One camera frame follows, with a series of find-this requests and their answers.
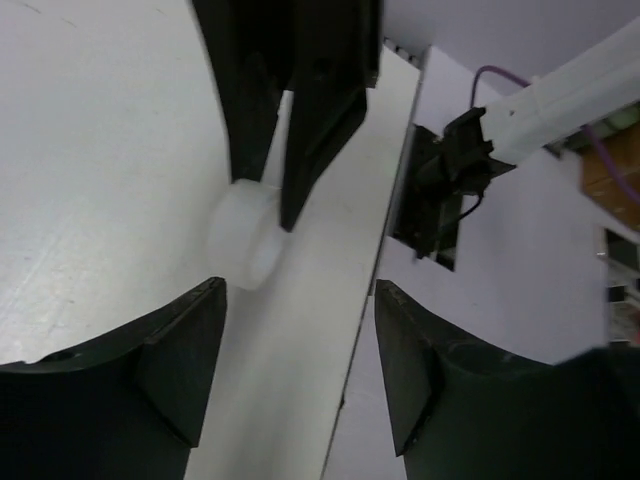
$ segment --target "white tabletop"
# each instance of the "white tabletop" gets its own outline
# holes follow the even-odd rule
[[[37,361],[215,275],[226,139],[188,3],[0,3],[0,364]],[[191,479],[318,479],[418,71],[386,51],[367,120],[282,265],[230,291]],[[267,177],[278,177],[283,129]]]

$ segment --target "white cylindrical object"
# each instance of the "white cylindrical object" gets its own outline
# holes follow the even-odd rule
[[[284,249],[278,221],[280,190],[249,180],[229,187],[211,219],[207,256],[215,276],[255,290],[269,277]]]

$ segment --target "black cable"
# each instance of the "black cable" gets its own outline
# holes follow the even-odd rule
[[[468,217],[469,215],[471,215],[473,212],[476,211],[476,209],[482,204],[482,200],[484,200],[484,191],[478,192],[477,195],[478,195],[478,201],[473,207],[471,207],[466,212],[458,215],[458,217],[456,217],[455,220],[452,220],[446,223],[444,226],[440,227],[438,229],[438,233],[436,233],[435,235],[429,237],[428,239],[425,239],[425,240],[420,239],[418,241],[418,244],[414,247],[414,250],[416,253],[416,256],[415,256],[416,260],[424,258],[427,255],[427,253],[433,250],[433,248],[429,247],[432,242],[437,242],[438,240],[440,240],[442,236],[446,234],[451,228],[458,225],[463,219],[465,219],[466,217]]]
[[[475,205],[471,207],[469,210],[467,210],[466,212],[458,215],[458,217],[455,220],[451,220],[450,222],[444,224],[444,226],[438,229],[438,234],[435,235],[433,239],[438,240],[440,237],[442,237],[442,235],[447,233],[447,231],[449,231],[450,229],[458,225],[462,220],[464,220],[473,212],[475,212],[477,208],[482,204],[482,200],[484,200],[484,192],[478,192],[478,200],[476,201]]]

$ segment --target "gray surface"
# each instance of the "gray surface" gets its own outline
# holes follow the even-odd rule
[[[493,63],[531,77],[638,15],[638,0],[388,0],[385,34],[416,53],[433,44],[473,70]],[[501,93],[513,89],[487,79]]]

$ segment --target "white robotic arm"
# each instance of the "white robotic arm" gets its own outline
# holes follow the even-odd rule
[[[531,86],[487,105],[491,157],[518,165],[543,145],[640,99],[640,18]]]

